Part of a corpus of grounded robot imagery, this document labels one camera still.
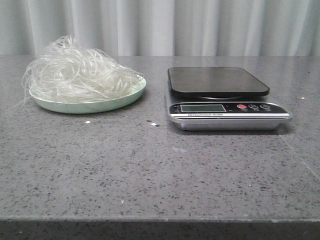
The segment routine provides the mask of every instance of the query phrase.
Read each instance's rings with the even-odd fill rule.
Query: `curtain fold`
[[[319,0],[0,0],[0,54],[320,56]]]

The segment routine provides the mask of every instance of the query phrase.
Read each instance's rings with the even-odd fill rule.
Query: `control panel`
[[[282,107],[268,102],[180,102],[170,106],[170,115],[186,118],[287,118]]]

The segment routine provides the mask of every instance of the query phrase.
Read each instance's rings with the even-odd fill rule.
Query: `white speck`
[[[177,152],[177,153],[186,153],[186,152],[187,152],[186,149],[184,149],[184,148],[178,148],[178,147],[175,147],[175,146],[172,147],[172,150],[175,151],[175,152]]]

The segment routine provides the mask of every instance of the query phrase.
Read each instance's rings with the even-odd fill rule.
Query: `vermicelli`
[[[87,103],[127,96],[142,88],[142,79],[103,51],[83,48],[63,36],[29,64],[22,85],[42,100]]]

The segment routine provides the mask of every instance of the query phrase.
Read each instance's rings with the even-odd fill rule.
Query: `digital kitchen scale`
[[[292,114],[268,100],[270,89],[242,68],[168,69],[169,119],[182,130],[274,130]]]

